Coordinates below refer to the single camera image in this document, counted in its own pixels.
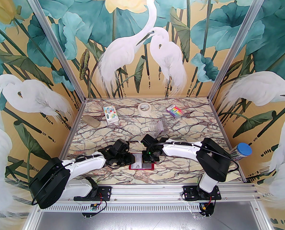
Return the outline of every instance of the black mounting plate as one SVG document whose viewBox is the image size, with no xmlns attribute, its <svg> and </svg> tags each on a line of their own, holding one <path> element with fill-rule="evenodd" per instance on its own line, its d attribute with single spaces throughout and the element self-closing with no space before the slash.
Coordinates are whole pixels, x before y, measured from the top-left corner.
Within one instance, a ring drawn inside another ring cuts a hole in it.
<svg viewBox="0 0 285 230">
<path fill-rule="evenodd" d="M 102 199 L 105 201 L 109 201 L 111 199 L 111 194 L 112 194 L 112 187 L 111 186 L 99 186 L 98 190 L 97 190 L 97 196 L 90 198 L 88 196 L 86 197 L 74 197 L 73 200 L 74 201 L 100 201 L 100 197 L 98 194 L 102 195 Z"/>
<path fill-rule="evenodd" d="M 203 200 L 200 198 L 198 191 L 197 191 L 198 185 L 187 185 L 183 186 L 183 194 L 185 197 L 185 201 L 197 201 L 197 200 Z M 212 200 L 221 200 L 221 194 L 219 191 L 218 186 L 215 186 L 213 191 L 210 193 Z"/>
</svg>

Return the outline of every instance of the metal panel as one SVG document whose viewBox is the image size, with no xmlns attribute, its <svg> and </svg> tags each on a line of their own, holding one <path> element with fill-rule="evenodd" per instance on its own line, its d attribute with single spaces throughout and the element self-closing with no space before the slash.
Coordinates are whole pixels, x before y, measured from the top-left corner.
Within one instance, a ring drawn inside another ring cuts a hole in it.
<svg viewBox="0 0 285 230">
<path fill-rule="evenodd" d="M 265 0 L 253 0 L 207 97 L 212 100 Z"/>
<path fill-rule="evenodd" d="M 30 4 L 35 16 L 37 17 L 42 29 L 44 30 L 44 33 L 46 34 L 46 37 L 48 38 L 49 43 L 51 44 L 57 58 L 59 59 L 59 62 L 61 63 L 62 67 L 64 68 L 65 72 L 67 73 L 71 83 L 73 84 L 75 90 L 77 91 L 78 97 L 80 98 L 81 102 L 85 100 L 85 95 L 80 87 L 80 84 L 78 83 L 77 78 L 75 77 L 68 60 L 66 59 L 66 56 L 61 49 L 61 46 L 58 43 L 58 40 L 52 31 L 49 22 L 46 19 L 46 16 L 44 14 L 44 11 L 39 3 L 38 0 L 27 0 Z"/>
<path fill-rule="evenodd" d="M 65 144 L 63 146 L 63 149 L 61 150 L 61 153 L 59 155 L 59 159 L 60 160 L 66 159 L 69 147 L 70 147 L 70 145 L 72 143 L 73 137 L 74 137 L 74 135 L 75 135 L 75 133 L 76 133 L 76 131 L 78 129 L 78 125 L 80 123 L 81 117 L 82 117 L 83 112 L 85 110 L 85 106 L 86 106 L 86 101 L 81 104 L 81 107 L 80 107 L 80 109 L 79 109 L 79 111 L 77 113 L 77 116 L 75 117 L 75 120 L 73 122 L 72 128 L 71 128 L 71 130 L 70 130 L 70 132 L 69 132 L 69 134 L 67 136 Z"/>
</svg>

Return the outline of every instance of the box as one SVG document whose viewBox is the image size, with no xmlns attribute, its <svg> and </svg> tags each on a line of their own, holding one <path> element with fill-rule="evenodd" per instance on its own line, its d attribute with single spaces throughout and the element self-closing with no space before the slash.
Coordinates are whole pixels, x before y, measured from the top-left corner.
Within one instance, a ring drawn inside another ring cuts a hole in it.
<svg viewBox="0 0 285 230">
<path fill-rule="evenodd" d="M 105 106 L 103 107 L 103 110 L 104 110 L 107 124 L 111 124 L 111 123 L 119 121 L 118 114 L 116 112 L 114 105 Z"/>
</svg>

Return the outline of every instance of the green leaf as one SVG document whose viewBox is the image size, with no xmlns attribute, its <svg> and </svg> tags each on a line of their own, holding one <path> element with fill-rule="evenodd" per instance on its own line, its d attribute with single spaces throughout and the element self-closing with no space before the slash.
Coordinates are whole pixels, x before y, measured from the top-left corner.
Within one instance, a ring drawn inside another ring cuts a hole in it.
<svg viewBox="0 0 285 230">
<path fill-rule="evenodd" d="M 88 41 L 88 44 L 85 45 L 87 49 L 93 54 L 93 56 L 98 61 L 100 56 L 103 54 L 103 51 L 99 49 L 94 43 Z"/>
<path fill-rule="evenodd" d="M 117 71 L 120 73 L 123 73 L 124 75 L 128 75 L 127 72 L 123 70 L 122 68 L 118 68 Z"/>
<path fill-rule="evenodd" d="M 278 148 L 278 144 L 272 146 L 272 147 L 271 147 L 271 150 L 272 150 L 272 151 L 275 151 L 275 149 L 277 149 L 277 148 Z"/>
<path fill-rule="evenodd" d="M 14 122 L 14 127 L 17 130 L 19 137 L 22 140 L 23 144 L 27 147 L 29 151 L 31 151 L 31 153 L 33 153 L 35 156 L 42 158 L 44 160 L 51 159 L 51 157 L 40 146 L 38 141 L 34 139 L 34 137 L 30 134 L 29 131 L 27 131 L 23 123 L 17 120 Z"/>
<path fill-rule="evenodd" d="M 88 62 L 89 62 L 89 58 L 90 58 L 90 54 L 89 54 L 89 50 L 85 49 L 84 53 L 81 56 L 80 59 L 80 80 L 84 79 L 84 76 L 86 74 L 86 71 L 89 70 L 88 69 Z"/>
<path fill-rule="evenodd" d="M 248 130 L 255 128 L 258 125 L 261 125 L 264 122 L 272 120 L 275 116 L 276 111 L 269 111 L 249 118 L 239 127 L 239 129 L 236 130 L 235 134 L 233 135 L 233 138 L 239 136 L 240 134 Z"/>
<path fill-rule="evenodd" d="M 17 162 L 19 162 L 20 160 L 19 159 L 16 159 L 16 158 L 13 158 L 13 157 L 11 157 L 11 156 L 8 156 L 7 157 L 7 161 L 9 161 L 9 162 L 11 162 L 11 163 L 17 163 Z M 27 167 L 27 163 L 26 162 L 22 162 L 22 164 L 20 165 L 21 167 L 23 167 L 23 168 L 26 168 Z M 34 166 L 32 166 L 31 164 L 30 164 L 30 170 L 32 170 L 34 168 Z"/>
<path fill-rule="evenodd" d="M 15 65 L 31 73 L 38 80 L 53 86 L 51 80 L 26 56 L 15 56 L 0 49 L 0 60 L 8 65 Z"/>
<path fill-rule="evenodd" d="M 243 60 L 240 60 L 240 61 L 234 62 L 232 65 L 230 65 L 225 76 L 229 77 L 233 71 L 237 70 L 241 66 L 242 62 L 243 62 Z"/>
<path fill-rule="evenodd" d="M 251 59 L 252 59 L 251 54 L 244 57 L 242 67 L 240 70 L 240 76 L 250 73 L 250 66 L 251 66 L 250 61 L 251 61 Z"/>
<path fill-rule="evenodd" d="M 6 166 L 5 177 L 7 177 L 10 174 L 10 171 L 14 172 L 19 166 L 22 165 L 23 162 L 24 160 L 20 160 L 16 163 Z"/>
<path fill-rule="evenodd" d="M 181 50 L 185 56 L 186 62 L 188 62 L 190 53 L 190 30 L 182 21 L 180 21 L 175 8 L 173 7 L 170 9 L 170 22 L 179 35 Z"/>
<path fill-rule="evenodd" d="M 142 70 L 143 70 L 144 63 L 145 63 L 145 59 L 143 59 L 142 56 L 141 56 L 139 61 L 138 61 L 137 66 L 136 66 L 135 73 L 134 73 L 134 82 L 135 82 L 135 87 L 136 87 L 137 93 L 139 93 L 139 88 L 140 88 L 140 82 L 141 82 Z"/>
</svg>

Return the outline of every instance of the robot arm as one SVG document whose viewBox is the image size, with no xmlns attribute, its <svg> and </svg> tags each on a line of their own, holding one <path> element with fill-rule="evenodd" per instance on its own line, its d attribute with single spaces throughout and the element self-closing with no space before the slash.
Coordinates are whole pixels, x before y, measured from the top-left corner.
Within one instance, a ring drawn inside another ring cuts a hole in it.
<svg viewBox="0 0 285 230">
<path fill-rule="evenodd" d="M 209 138 L 204 138 L 202 142 L 180 142 L 167 138 L 161 138 L 158 141 L 150 135 L 146 135 L 141 142 L 147 148 L 142 152 L 143 162 L 159 161 L 161 155 L 187 158 L 199 162 L 205 171 L 197 188 L 201 197 L 210 194 L 218 182 L 226 180 L 231 156 Z"/>
</svg>

